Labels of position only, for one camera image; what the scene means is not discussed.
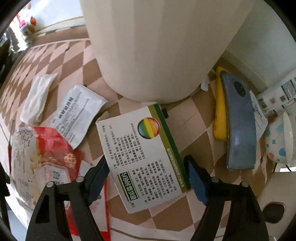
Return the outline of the white green medicine box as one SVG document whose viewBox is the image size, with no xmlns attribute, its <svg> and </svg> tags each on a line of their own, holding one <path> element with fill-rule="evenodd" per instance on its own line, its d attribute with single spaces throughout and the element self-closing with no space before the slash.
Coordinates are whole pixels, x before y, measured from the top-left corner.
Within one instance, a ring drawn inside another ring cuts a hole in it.
<svg viewBox="0 0 296 241">
<path fill-rule="evenodd" d="M 190 189 L 180 153 L 158 104 L 98 120 L 96 127 L 110 174 L 129 214 Z"/>
</svg>

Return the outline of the red white snack bag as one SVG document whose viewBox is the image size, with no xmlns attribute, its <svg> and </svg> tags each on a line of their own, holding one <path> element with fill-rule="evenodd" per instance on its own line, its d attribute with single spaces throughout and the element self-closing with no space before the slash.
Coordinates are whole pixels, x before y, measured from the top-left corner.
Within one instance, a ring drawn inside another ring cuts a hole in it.
<svg viewBox="0 0 296 241">
<path fill-rule="evenodd" d="M 83 153 L 73 149 L 53 128 L 24 127 L 12 138 L 11 184 L 25 205 L 34 211 L 45 185 L 70 183 L 79 176 Z M 105 193 L 90 206 L 100 231 L 110 230 Z M 78 236 L 73 222 L 69 223 L 72 237 Z"/>
</svg>

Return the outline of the large white cylindrical appliance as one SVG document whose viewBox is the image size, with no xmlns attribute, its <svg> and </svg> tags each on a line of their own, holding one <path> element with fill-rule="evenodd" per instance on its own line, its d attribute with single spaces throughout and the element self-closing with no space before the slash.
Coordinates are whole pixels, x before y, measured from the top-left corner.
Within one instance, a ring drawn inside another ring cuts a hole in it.
<svg viewBox="0 0 296 241">
<path fill-rule="evenodd" d="M 170 103 L 206 79 L 254 1 L 81 1 L 106 83 L 121 96 Z"/>
</svg>

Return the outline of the white printed sachet packet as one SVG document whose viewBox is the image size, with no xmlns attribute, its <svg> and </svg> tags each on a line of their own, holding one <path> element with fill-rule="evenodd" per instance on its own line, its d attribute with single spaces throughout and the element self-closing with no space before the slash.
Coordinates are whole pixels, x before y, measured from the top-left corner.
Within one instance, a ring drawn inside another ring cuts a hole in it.
<svg viewBox="0 0 296 241">
<path fill-rule="evenodd" d="M 106 103 L 104 97 L 81 84 L 76 84 L 53 113 L 49 127 L 56 129 L 75 149 L 83 141 L 94 117 Z"/>
</svg>

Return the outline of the white labelled packet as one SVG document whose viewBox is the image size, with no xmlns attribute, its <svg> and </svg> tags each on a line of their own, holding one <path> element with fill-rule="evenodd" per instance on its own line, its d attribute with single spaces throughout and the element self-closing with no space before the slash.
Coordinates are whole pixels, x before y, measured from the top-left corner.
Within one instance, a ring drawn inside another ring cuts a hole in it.
<svg viewBox="0 0 296 241">
<path fill-rule="evenodd" d="M 256 98 L 266 117 L 275 113 L 280 115 L 295 103 L 295 69 Z"/>
</svg>

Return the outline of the checkered brown table mat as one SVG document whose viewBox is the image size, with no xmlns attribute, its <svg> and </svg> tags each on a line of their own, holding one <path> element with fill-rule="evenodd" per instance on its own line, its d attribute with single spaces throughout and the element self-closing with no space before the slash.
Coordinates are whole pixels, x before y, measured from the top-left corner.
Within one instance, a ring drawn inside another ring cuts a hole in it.
<svg viewBox="0 0 296 241">
<path fill-rule="evenodd" d="M 230 163 L 221 88 L 133 101 L 103 79 L 85 27 L 37 39 L 1 87 L 2 188 L 27 240 L 242 240 L 248 225 L 267 240 L 258 198 L 273 162 L 256 141 L 246 167 Z"/>
</svg>

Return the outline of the blue smartphone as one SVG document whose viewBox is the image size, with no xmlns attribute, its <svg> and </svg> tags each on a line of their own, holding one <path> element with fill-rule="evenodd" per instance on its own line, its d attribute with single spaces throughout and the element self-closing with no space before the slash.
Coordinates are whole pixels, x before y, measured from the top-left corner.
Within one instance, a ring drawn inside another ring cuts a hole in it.
<svg viewBox="0 0 296 241">
<path fill-rule="evenodd" d="M 253 169 L 256 162 L 256 127 L 250 89 L 234 74 L 220 72 L 225 94 L 230 170 Z"/>
</svg>

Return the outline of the folded white tissue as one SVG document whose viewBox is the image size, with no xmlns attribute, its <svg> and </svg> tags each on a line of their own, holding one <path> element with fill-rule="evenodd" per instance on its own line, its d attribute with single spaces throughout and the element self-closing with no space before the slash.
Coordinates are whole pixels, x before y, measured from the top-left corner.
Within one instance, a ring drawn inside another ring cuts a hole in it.
<svg viewBox="0 0 296 241">
<path fill-rule="evenodd" d="M 58 73 L 36 75 L 20 114 L 20 120 L 26 125 L 39 123 L 45 108 L 49 89 Z"/>
</svg>

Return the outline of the orange fruit decoration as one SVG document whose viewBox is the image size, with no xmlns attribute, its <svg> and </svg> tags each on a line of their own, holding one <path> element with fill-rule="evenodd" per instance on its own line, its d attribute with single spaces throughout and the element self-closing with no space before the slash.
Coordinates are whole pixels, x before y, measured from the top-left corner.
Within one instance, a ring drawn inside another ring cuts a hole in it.
<svg viewBox="0 0 296 241">
<path fill-rule="evenodd" d="M 37 24 L 37 21 L 36 21 L 36 19 L 33 16 L 30 18 L 30 23 L 33 26 L 35 26 Z"/>
</svg>

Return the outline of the white patterned bowl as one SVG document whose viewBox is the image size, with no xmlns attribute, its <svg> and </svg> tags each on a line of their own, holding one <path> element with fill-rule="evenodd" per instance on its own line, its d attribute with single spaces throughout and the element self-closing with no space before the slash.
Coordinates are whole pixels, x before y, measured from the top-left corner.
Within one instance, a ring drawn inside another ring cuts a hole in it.
<svg viewBox="0 0 296 241">
<path fill-rule="evenodd" d="M 265 146 L 272 161 L 288 166 L 293 164 L 293 129 L 286 112 L 267 126 Z"/>
</svg>

